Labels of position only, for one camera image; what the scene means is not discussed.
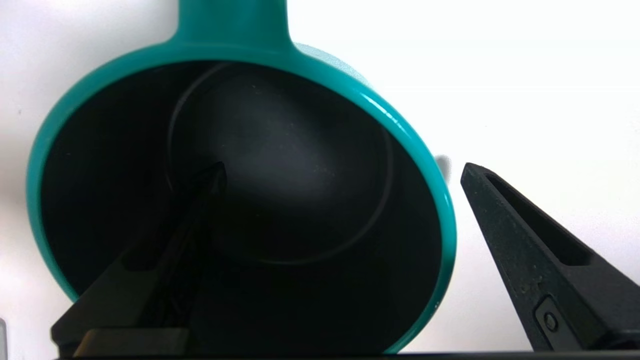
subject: mug rim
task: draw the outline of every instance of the mug rim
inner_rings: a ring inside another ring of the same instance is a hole
[[[60,270],[47,242],[42,223],[40,192],[49,151],[71,115],[108,85],[132,74],[187,61],[240,61],[289,72],[338,93],[376,119],[405,149],[418,166],[435,203],[440,224],[442,253],[438,279],[426,307],[414,324],[384,354],[395,354],[429,322],[440,305],[456,254],[456,222],[451,195],[429,149],[400,114],[374,90],[353,75],[305,54],[293,45],[279,51],[231,45],[190,44],[171,39],[163,44],[123,55],[82,78],[56,103],[42,123],[31,148],[26,178],[29,222],[47,268],[70,300],[78,295]]]

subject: black surface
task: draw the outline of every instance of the black surface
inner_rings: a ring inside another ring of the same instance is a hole
[[[227,199],[189,322],[194,354],[375,354],[414,324],[442,252],[414,162],[337,94],[236,63],[135,74],[61,130],[42,212],[78,293],[126,246],[152,238],[175,194],[216,161]]]
[[[285,357],[288,360],[622,360],[639,359],[638,351],[590,351],[590,352],[455,352],[451,354],[403,354],[389,356],[353,356],[353,357]],[[122,359],[146,359],[146,360],[195,360],[195,359],[219,359],[216,357],[102,357],[103,360]],[[272,358],[260,358],[260,360],[276,360]]]
[[[534,350],[640,348],[640,287],[491,170],[461,183]]]

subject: teal mug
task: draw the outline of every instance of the teal mug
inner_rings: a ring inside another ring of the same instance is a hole
[[[438,307],[456,226],[411,126],[284,0],[183,0],[167,42],[95,70],[35,140],[36,242],[72,299],[221,161],[224,219],[190,328],[199,354],[380,354]]]

